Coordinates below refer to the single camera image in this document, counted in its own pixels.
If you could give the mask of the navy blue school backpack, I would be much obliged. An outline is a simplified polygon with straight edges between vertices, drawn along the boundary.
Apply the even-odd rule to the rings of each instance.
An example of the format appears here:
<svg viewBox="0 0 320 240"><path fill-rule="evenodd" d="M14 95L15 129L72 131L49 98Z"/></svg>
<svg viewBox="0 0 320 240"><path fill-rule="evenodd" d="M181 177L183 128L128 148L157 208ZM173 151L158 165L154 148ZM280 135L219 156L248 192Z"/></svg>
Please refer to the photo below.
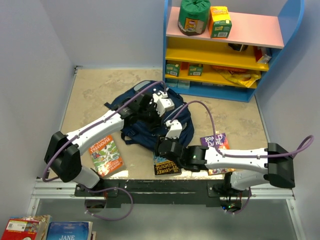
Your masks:
<svg viewBox="0 0 320 240"><path fill-rule="evenodd" d="M106 102L104 105L108 109L115 111L138 92L141 92L154 82L154 80L144 80L139 82L134 87L117 96L111 103ZM148 150L155 150L158 136L166 135L168 132L165 123L171 120L175 114L178 113L179 110L186 104L183 97L174 90L168 88L166 93L173 101L174 109L166 112L161 121L156 119L155 123L147 123L139 119L136 123L130 126L125 126L121 130L121 138L126 145L138 144ZM191 142L195 133L189 109L185 108L176 119L181 123L182 126L182 131L178 141L180 144L186 147Z"/></svg>

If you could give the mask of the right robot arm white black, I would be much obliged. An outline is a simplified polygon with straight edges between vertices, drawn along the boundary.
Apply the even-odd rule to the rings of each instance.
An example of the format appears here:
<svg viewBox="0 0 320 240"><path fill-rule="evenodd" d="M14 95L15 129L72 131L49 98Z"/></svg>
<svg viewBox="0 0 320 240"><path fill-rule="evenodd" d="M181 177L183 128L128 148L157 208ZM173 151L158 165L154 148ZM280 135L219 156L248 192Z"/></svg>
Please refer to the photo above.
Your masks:
<svg viewBox="0 0 320 240"><path fill-rule="evenodd" d="M156 142L155 155L191 172L235 169L227 174L223 185L216 188L217 192L230 197L265 183L282 189L296 186L293 156L277 143L268 143L266 148L232 150L200 145L185 147L176 139L163 137Z"/></svg>

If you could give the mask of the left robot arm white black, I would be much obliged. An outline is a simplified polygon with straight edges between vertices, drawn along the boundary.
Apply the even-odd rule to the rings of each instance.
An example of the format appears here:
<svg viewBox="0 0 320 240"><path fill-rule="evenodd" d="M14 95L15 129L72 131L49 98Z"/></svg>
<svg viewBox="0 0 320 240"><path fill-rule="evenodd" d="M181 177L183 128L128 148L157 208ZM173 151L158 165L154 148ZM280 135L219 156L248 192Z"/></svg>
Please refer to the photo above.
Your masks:
<svg viewBox="0 0 320 240"><path fill-rule="evenodd" d="M64 183L75 182L92 196L99 196L104 190L102 178L93 169L82 165L83 153L104 137L139 120L161 123L163 115L172 107L174 104L166 93L138 93L78 130L67 134L58 131L49 141L44 157L46 169L51 169Z"/></svg>

